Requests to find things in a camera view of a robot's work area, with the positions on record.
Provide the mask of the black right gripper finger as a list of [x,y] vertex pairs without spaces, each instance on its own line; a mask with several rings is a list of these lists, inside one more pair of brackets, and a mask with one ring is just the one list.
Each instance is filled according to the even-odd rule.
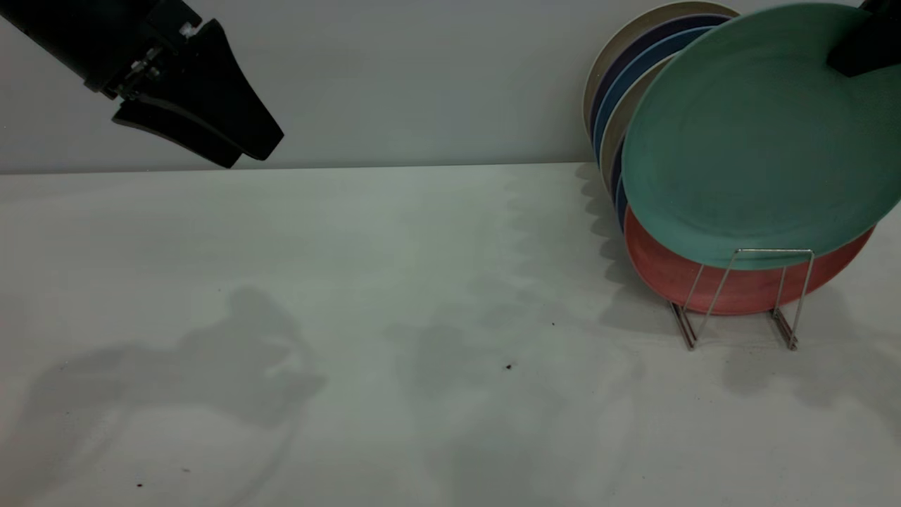
[[864,1],[864,23],[845,35],[827,57],[827,64],[846,77],[898,66],[900,63],[900,2]]

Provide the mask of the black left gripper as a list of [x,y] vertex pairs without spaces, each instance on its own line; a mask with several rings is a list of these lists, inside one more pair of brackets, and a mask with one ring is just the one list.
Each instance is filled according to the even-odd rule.
[[164,54],[178,54],[166,80],[166,107],[121,103],[116,125],[174,142],[229,169],[241,156],[266,161],[284,133],[235,58],[219,20],[202,18],[184,1],[89,1],[87,89],[130,97]]

